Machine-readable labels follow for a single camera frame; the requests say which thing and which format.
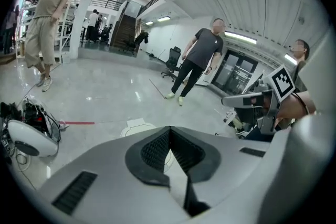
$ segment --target white glossy floor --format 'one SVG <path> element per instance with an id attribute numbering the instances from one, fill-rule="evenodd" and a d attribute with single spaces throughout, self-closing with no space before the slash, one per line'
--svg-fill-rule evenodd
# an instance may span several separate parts
<path id="1" fill-rule="evenodd" d="M 167 94 L 172 86 L 171 79 L 162 78 L 158 71 L 78 59 L 54 67 L 51 77 L 53 84 L 42 93 L 34 86 L 38 72 L 27 69 L 23 61 L 0 66 L 0 102 L 19 103 L 30 95 L 45 103 L 58 120 L 94 122 L 68 127 L 56 156 L 31 159 L 24 173 L 35 188 L 93 146 L 119 138 L 129 120 L 143 118 L 156 127 L 175 125 L 235 136 L 234 130 L 224 125 L 229 108 L 221 105 L 218 96 L 207 88 L 194 87 L 180 107 L 176 99 L 166 100 L 156 89 Z"/>

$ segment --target white robot body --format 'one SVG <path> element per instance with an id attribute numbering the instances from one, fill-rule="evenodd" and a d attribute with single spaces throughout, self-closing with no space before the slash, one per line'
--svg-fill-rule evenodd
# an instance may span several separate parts
<path id="1" fill-rule="evenodd" d="M 15 147 L 27 155 L 46 157 L 58 151 L 55 141 L 26 123 L 10 120 L 8 131 Z"/>

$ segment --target door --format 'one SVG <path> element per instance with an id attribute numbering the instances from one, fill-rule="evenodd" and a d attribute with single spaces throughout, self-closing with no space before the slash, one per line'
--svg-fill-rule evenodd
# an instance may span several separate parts
<path id="1" fill-rule="evenodd" d="M 258 62 L 228 51 L 212 84 L 229 95 L 241 94 L 250 81 Z"/>

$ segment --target hair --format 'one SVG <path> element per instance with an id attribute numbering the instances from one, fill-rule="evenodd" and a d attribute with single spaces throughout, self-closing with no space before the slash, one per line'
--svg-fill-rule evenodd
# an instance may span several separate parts
<path id="1" fill-rule="evenodd" d="M 308 45 L 308 43 L 307 42 L 305 42 L 304 40 L 302 40 L 302 39 L 298 39 L 297 41 L 300 41 L 300 42 L 302 42 L 303 43 L 303 47 L 306 49 L 306 53 L 304 54 L 304 58 L 305 58 L 305 60 L 307 60 L 308 59 L 308 57 L 309 57 L 309 52 L 310 52 L 310 48 L 309 48 L 309 45 Z"/>
<path id="2" fill-rule="evenodd" d="M 221 20 L 222 22 L 224 22 L 221 18 L 216 18 L 216 19 L 214 19 L 214 21 L 212 23 L 214 23 L 217 20 Z"/>

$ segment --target glass door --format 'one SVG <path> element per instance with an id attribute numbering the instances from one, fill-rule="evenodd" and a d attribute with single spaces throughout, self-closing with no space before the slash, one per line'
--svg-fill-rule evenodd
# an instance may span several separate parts
<path id="1" fill-rule="evenodd" d="M 229 95 L 241 94 L 257 64 L 249 57 L 228 51 L 212 84 Z"/>

